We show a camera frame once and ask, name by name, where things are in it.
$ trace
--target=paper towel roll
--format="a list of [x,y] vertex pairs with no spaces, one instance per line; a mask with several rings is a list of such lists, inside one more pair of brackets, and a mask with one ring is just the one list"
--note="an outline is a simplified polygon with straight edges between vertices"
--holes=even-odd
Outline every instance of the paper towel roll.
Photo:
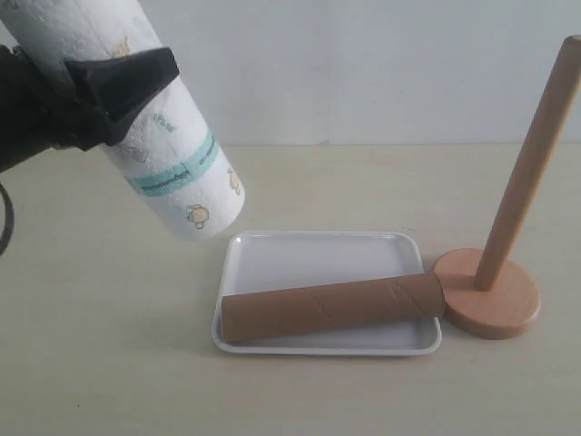
[[[1,0],[0,19],[62,92],[72,89],[65,58],[109,59],[162,46],[136,0]],[[102,149],[180,238],[221,232],[244,204],[241,181],[179,77],[122,143]]]

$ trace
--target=cardboard tube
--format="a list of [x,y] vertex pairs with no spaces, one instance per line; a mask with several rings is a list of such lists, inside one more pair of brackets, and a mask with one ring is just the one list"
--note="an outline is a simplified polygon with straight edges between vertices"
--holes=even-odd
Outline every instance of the cardboard tube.
[[222,339],[241,342],[433,318],[442,315],[444,308],[442,287],[432,272],[226,295]]

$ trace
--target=plastic tray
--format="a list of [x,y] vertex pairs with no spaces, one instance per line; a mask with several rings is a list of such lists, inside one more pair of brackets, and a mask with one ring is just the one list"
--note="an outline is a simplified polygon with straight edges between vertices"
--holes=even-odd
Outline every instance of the plastic tray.
[[235,353],[415,356],[434,352],[438,318],[237,343],[222,341],[223,295],[423,273],[419,250],[402,233],[255,231],[231,239],[212,338]]

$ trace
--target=round wooden base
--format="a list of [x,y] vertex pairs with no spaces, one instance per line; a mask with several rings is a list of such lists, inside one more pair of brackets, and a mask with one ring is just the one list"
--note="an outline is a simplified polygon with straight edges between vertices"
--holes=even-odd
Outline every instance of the round wooden base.
[[446,312],[444,317],[465,332],[486,339],[508,339],[526,332],[540,310],[538,289],[516,263],[506,261],[490,291],[474,286],[482,250],[465,248],[441,256],[434,264]]

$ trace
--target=table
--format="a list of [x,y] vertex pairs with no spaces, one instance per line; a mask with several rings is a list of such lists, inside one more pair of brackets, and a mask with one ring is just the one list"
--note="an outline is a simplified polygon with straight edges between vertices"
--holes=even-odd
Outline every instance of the table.
[[210,335],[237,232],[399,231],[429,267],[484,245],[518,148],[226,148],[247,201],[202,243],[168,234],[100,150],[1,174],[16,227],[0,258],[0,433],[578,434],[579,144],[557,147],[513,251],[542,292],[528,334],[443,322],[439,350],[407,359],[232,356]]

